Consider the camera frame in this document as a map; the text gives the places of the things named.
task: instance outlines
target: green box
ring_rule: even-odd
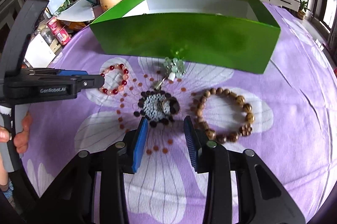
[[[90,25],[107,54],[165,58],[261,74],[280,34],[260,0],[122,0]]]

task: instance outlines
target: plant pot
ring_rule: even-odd
[[[304,17],[305,17],[305,12],[303,12],[303,11],[297,12],[297,18],[299,18],[303,21]]]

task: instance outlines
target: leg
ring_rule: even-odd
[[[8,190],[8,173],[2,164],[2,158],[0,154],[0,190],[6,192]]]

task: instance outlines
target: finger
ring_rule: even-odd
[[[27,131],[23,131],[21,133],[16,134],[14,137],[14,145],[19,148],[28,144],[29,133]]]
[[[33,118],[29,112],[27,112],[26,116],[22,120],[22,128],[24,131],[29,131],[29,127],[32,125]]]
[[[6,143],[10,140],[11,135],[9,134],[9,132],[3,128],[0,127],[0,143]]]
[[[28,150],[28,144],[16,149],[17,153],[26,153]]]

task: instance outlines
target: pink can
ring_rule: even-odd
[[[56,16],[52,17],[48,22],[47,25],[50,29],[50,31],[53,33],[54,36],[56,36],[57,33],[60,32],[62,29],[62,26]]]
[[[55,36],[62,45],[66,45],[71,40],[67,30],[65,30],[64,27]]]

